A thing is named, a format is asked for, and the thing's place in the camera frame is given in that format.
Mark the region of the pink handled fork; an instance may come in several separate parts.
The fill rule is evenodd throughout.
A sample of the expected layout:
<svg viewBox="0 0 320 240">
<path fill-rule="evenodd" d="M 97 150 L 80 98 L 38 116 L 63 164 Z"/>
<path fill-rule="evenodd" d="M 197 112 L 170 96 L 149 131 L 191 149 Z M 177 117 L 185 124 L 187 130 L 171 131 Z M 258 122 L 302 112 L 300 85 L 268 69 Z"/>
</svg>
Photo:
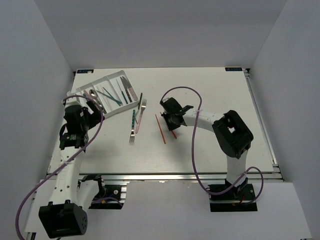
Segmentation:
<svg viewBox="0 0 320 240">
<path fill-rule="evenodd" d="M 139 118 L 138 118 L 138 121 L 137 121 L 136 129 L 135 129 L 135 133 L 136 134 L 139 132 L 141 121 L 142 121 L 142 118 L 143 118 L 143 113 L 144 113 L 144 110 L 146 109 L 146 107 L 147 107 L 147 100 L 144 98 L 142 100 L 141 106 L 140 106 L 140 114 L 139 114 Z"/>
</svg>

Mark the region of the white chopstick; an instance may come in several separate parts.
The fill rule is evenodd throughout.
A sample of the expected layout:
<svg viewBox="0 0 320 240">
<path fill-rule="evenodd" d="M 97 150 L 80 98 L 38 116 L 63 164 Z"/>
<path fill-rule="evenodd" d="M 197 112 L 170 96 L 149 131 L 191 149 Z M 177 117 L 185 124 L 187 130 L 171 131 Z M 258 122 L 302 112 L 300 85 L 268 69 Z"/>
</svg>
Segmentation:
<svg viewBox="0 0 320 240">
<path fill-rule="evenodd" d="M 101 92 L 101 95 L 102 95 L 104 101 L 106 102 L 109 110 L 112 111 L 113 110 L 112 106 L 110 105 L 109 99 L 106 97 L 103 88 L 100 85 L 98 86 L 98 88 L 99 88 L 99 91 Z"/>
</svg>

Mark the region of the teal chopstick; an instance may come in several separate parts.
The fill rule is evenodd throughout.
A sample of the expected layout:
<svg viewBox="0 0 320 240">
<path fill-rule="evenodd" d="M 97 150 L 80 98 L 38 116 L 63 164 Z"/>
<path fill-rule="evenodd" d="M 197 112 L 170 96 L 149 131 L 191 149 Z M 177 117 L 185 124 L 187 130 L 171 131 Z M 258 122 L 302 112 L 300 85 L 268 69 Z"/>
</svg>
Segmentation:
<svg viewBox="0 0 320 240">
<path fill-rule="evenodd" d="M 106 95 L 111 99 L 113 100 L 114 102 L 116 102 L 119 106 L 122 105 L 122 102 L 120 100 L 117 100 L 115 97 L 113 97 L 105 87 L 102 87 L 102 89 L 106 92 Z"/>
<path fill-rule="evenodd" d="M 107 95 L 107 94 L 105 94 L 105 93 L 103 93 L 103 92 L 101 92 L 101 91 L 99 91 L 99 90 L 97 90 L 97 92 L 100 93 L 101 95 L 105 96 L 106 98 L 108 98 L 108 99 L 116 102 L 119 106 L 122 105 L 122 102 L 121 102 L 121 101 L 116 100 L 115 98 L 113 98 L 113 97 L 111 97 L 111 96 L 109 96 L 109 95 Z"/>
</svg>

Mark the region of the green handled fork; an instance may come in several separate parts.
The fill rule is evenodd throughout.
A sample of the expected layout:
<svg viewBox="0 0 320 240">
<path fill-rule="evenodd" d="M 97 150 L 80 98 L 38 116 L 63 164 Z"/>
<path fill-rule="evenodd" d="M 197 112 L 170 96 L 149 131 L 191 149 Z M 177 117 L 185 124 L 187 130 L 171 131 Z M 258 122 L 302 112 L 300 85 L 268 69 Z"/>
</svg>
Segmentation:
<svg viewBox="0 0 320 240">
<path fill-rule="evenodd" d="M 135 122 L 136 122 L 136 111 L 132 111 L 132 119 L 131 119 L 131 132 L 129 136 L 129 144 L 133 145 L 135 142 Z"/>
</svg>

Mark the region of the dark handled knife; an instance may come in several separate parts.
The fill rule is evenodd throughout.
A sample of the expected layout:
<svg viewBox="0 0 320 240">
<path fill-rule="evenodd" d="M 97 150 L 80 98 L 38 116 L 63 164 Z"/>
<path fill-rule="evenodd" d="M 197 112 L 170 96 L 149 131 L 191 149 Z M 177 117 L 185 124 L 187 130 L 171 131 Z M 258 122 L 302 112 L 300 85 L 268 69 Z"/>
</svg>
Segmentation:
<svg viewBox="0 0 320 240">
<path fill-rule="evenodd" d="M 132 98 L 131 98 L 131 96 L 130 96 L 130 94 L 129 94 L 129 91 L 128 91 L 127 80 L 126 80 L 123 76 L 120 77 L 120 80 L 121 80 L 121 82 L 122 82 L 122 85 L 123 85 L 123 87 L 124 87 L 124 90 L 125 90 L 125 93 L 126 93 L 126 95 L 127 95 L 127 97 L 128 97 L 129 102 L 132 103 L 133 101 L 132 101 Z"/>
</svg>

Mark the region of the green handled knife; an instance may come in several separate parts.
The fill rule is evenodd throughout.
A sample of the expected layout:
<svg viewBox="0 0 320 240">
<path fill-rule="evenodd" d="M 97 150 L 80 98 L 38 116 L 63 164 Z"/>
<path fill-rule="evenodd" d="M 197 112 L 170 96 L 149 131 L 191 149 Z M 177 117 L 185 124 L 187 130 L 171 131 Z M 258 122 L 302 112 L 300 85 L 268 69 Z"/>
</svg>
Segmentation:
<svg viewBox="0 0 320 240">
<path fill-rule="evenodd" d="M 125 103 L 128 104 L 128 101 L 127 101 L 127 99 L 126 99 L 125 93 L 123 92 L 123 90 L 122 90 L 122 88 L 121 88 L 121 86 L 120 86 L 120 83 L 118 82 L 118 79 L 116 79 L 116 82 L 117 82 L 117 85 L 118 85 L 118 87 L 119 87 L 119 89 L 120 89 L 120 91 L 121 91 L 121 94 L 122 94 L 122 97 L 123 97 Z"/>
</svg>

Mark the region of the pink handled spoon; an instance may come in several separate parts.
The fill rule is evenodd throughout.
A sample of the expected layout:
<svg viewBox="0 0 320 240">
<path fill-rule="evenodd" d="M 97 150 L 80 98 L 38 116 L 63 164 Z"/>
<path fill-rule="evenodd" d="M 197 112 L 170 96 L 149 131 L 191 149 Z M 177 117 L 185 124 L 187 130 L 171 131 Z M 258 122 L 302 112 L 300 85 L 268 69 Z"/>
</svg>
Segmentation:
<svg viewBox="0 0 320 240">
<path fill-rule="evenodd" d="M 102 111 L 104 110 L 103 105 L 100 103 L 100 101 L 95 96 L 92 96 L 86 90 L 84 90 L 83 92 L 86 97 L 88 97 L 89 99 L 94 100 L 96 103 L 98 103 L 98 105 L 100 106 Z"/>
</svg>

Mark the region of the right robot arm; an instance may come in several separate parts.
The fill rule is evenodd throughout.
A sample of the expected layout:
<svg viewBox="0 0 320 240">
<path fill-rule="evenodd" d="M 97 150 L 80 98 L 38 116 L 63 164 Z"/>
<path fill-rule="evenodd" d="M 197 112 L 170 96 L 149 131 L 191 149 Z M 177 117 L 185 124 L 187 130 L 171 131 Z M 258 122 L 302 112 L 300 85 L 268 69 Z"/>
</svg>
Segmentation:
<svg viewBox="0 0 320 240">
<path fill-rule="evenodd" d="M 248 182 L 246 158 L 254 136 L 240 115 L 235 110 L 211 113 L 195 110 L 191 105 L 182 107 L 173 97 L 161 100 L 160 105 L 163 107 L 161 116 L 169 131 L 186 126 L 215 134 L 218 145 L 227 159 L 226 195 L 233 200 L 242 196 L 243 186 Z"/>
</svg>

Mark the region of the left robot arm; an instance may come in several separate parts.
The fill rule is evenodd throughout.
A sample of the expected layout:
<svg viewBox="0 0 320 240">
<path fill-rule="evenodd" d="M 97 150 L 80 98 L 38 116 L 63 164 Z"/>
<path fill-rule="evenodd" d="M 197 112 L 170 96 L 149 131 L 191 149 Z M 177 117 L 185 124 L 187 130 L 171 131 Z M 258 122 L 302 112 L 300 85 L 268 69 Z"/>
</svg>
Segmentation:
<svg viewBox="0 0 320 240">
<path fill-rule="evenodd" d="M 86 106 L 68 103 L 66 123 L 59 132 L 59 170 L 48 204 L 39 208 L 39 219 L 50 239 L 81 236 L 88 227 L 87 211 L 93 199 L 105 196 L 106 187 L 97 177 L 86 177 L 79 182 L 82 160 L 78 155 L 86 151 L 90 142 L 88 131 L 104 120 L 101 108 L 92 101 Z"/>
</svg>

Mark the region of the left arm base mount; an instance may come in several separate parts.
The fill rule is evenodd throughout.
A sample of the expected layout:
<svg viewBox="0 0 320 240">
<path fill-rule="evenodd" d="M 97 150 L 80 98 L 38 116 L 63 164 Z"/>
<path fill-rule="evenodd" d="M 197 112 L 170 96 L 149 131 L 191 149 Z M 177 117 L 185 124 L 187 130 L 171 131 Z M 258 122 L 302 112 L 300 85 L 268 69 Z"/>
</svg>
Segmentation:
<svg viewBox="0 0 320 240">
<path fill-rule="evenodd" d="M 102 198 L 109 198 L 98 203 L 92 203 L 89 209 L 95 210 L 121 210 L 122 206 L 118 203 L 121 201 L 122 186 L 119 184 L 106 184 L 100 174 L 85 175 L 81 180 L 78 180 L 78 190 L 84 186 L 84 182 L 94 181 L 98 185 L 98 192 L 92 199 L 98 201 Z"/>
</svg>

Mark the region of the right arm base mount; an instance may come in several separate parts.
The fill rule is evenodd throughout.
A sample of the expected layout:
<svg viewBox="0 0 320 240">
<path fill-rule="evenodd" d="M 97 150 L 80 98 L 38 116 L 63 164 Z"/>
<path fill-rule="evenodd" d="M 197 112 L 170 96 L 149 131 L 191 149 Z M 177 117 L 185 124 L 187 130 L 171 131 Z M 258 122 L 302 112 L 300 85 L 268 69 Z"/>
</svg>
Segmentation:
<svg viewBox="0 0 320 240">
<path fill-rule="evenodd" d="M 222 195 L 211 195 L 209 198 L 210 211 L 212 213 L 257 212 L 255 197 L 252 184 L 247 184 L 238 195 L 232 191 Z"/>
</svg>

